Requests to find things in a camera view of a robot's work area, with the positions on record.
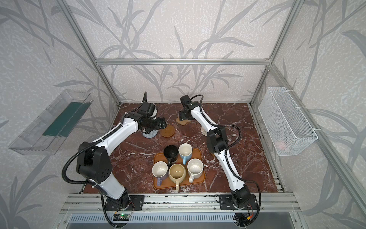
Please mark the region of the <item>cork flower coaster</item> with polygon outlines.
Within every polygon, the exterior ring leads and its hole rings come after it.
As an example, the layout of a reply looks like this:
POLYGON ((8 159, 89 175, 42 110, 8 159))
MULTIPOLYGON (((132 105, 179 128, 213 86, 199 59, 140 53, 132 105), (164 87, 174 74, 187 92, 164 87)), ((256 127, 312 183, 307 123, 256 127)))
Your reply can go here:
POLYGON ((179 125, 182 125, 182 126, 185 126, 187 125, 188 123, 190 123, 190 120, 180 120, 179 117, 176 118, 176 122, 179 124, 179 125))

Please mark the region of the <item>grey round coaster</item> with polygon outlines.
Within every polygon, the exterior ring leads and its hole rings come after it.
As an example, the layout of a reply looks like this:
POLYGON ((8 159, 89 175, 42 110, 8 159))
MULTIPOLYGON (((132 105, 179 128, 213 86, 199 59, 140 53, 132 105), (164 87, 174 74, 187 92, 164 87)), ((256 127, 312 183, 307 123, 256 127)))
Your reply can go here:
POLYGON ((145 138, 154 138, 156 135, 158 134, 158 130, 152 130, 151 132, 147 133, 147 132, 142 132, 142 135, 145 138))

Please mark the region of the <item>small round wooden coaster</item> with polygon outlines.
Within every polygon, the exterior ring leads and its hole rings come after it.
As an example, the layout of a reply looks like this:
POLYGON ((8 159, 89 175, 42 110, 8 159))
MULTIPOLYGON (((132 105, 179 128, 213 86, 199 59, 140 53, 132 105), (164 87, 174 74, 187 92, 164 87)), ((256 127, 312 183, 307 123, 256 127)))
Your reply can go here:
POLYGON ((175 127, 173 125, 167 125, 166 128, 161 130, 161 136, 170 138, 175 134, 175 127))

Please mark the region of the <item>woven round coaster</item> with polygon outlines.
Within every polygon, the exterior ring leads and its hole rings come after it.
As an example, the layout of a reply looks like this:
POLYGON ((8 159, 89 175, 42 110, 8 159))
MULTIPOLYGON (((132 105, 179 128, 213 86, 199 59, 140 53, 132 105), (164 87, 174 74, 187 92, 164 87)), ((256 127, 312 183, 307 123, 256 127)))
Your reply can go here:
POLYGON ((204 135, 204 136, 207 136, 207 132, 205 131, 205 129, 203 127, 201 127, 201 133, 204 135))

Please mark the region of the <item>black mug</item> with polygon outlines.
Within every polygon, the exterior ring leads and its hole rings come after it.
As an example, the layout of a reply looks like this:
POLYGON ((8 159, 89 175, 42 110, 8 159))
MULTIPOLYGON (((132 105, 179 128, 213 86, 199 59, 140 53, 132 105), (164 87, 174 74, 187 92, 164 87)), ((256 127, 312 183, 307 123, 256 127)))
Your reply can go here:
POLYGON ((167 159, 168 168, 170 168, 178 159, 178 148, 175 145, 169 145, 164 149, 164 156, 167 159))

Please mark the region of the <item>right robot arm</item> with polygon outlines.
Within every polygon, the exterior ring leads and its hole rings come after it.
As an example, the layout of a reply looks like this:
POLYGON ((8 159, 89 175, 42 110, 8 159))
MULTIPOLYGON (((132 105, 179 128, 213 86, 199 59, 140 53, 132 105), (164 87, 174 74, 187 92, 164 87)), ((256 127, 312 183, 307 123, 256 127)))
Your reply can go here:
POLYGON ((218 160, 224 170, 232 194, 233 205, 237 209, 251 206, 254 210, 260 210, 261 191, 255 181, 244 180, 231 159, 229 149, 241 139, 240 129, 232 124, 219 125, 215 123, 204 111, 202 106, 204 96, 202 94, 189 97, 184 95, 180 98, 183 110, 179 112, 179 119, 196 120, 206 131, 206 145, 210 153, 218 160), (226 128, 232 127, 238 131, 237 139, 229 144, 226 128))

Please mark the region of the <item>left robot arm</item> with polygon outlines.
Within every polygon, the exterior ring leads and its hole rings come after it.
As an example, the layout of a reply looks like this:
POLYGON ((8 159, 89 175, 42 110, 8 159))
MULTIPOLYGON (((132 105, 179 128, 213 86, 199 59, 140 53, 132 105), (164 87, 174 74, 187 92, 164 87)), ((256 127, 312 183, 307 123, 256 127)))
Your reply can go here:
POLYGON ((125 113, 120 123, 102 137, 91 143, 84 142, 62 169, 62 178, 69 184, 85 184, 97 188, 103 196, 121 200, 127 195, 126 188, 112 174, 110 155, 130 135, 137 131, 149 134, 167 127, 165 118, 157 117, 158 109, 154 104, 142 102, 139 107, 125 113), (77 159, 76 172, 85 181, 67 177, 67 169, 77 159))

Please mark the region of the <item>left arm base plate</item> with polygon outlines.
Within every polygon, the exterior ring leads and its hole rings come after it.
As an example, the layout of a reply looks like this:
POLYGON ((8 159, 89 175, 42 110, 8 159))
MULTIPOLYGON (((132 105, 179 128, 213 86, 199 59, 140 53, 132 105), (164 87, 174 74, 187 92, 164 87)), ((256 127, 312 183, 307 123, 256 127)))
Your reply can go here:
POLYGON ((122 195, 119 199, 107 197, 105 209, 107 211, 129 210, 141 211, 144 204, 144 195, 122 195))

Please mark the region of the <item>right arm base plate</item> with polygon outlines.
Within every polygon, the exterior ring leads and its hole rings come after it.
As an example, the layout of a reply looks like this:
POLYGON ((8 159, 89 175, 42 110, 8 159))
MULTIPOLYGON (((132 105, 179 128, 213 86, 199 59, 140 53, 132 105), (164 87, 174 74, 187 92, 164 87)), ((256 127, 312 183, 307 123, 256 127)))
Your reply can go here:
POLYGON ((218 203, 220 204, 220 210, 257 210, 258 200, 254 194, 251 194, 249 199, 240 206, 236 206, 233 201, 233 196, 230 195, 217 195, 218 203))

